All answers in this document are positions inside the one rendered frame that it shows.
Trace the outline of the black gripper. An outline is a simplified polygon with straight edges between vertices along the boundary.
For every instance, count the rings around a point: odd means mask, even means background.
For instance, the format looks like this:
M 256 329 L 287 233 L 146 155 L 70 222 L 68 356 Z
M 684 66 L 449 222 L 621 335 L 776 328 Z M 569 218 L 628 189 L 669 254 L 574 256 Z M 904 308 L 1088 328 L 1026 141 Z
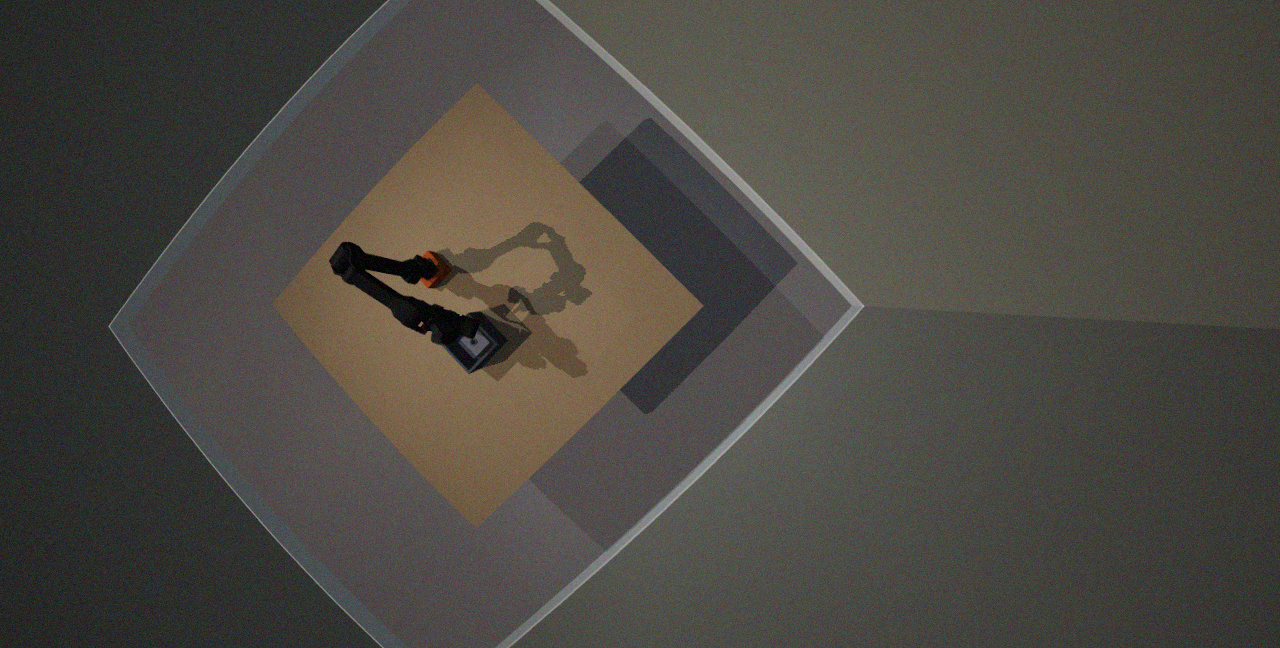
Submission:
M 436 306 L 439 309 L 444 309 L 443 306 L 440 306 L 438 304 L 433 304 L 433 306 Z M 447 309 L 444 309 L 444 310 L 445 310 L 447 319 L 460 330 L 460 336 L 466 336 L 468 338 L 474 338 L 476 336 L 477 329 L 479 329 L 479 324 L 480 324 L 476 319 L 467 318 L 465 315 L 460 316 L 460 314 L 456 314 L 452 310 L 447 310 Z

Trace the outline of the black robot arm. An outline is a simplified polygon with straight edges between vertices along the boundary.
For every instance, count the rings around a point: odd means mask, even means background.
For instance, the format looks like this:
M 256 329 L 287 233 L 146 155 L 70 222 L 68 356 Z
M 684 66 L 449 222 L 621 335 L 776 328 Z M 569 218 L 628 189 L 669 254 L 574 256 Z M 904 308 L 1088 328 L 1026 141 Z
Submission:
M 438 268 L 431 259 L 416 255 L 413 260 L 399 263 L 374 254 L 365 254 L 360 246 L 352 242 L 342 242 L 329 263 L 334 274 L 340 275 L 343 282 L 357 287 L 390 309 L 393 316 L 402 325 L 422 336 L 426 336 L 426 332 L 433 332 L 431 341 L 436 344 L 448 346 L 460 338 L 460 330 L 447 319 L 444 309 L 433 306 L 424 300 L 399 295 L 366 271 L 402 277 L 404 282 L 416 284 L 421 278 L 429 280 L 436 275 Z M 422 327 L 419 327 L 421 321 Z

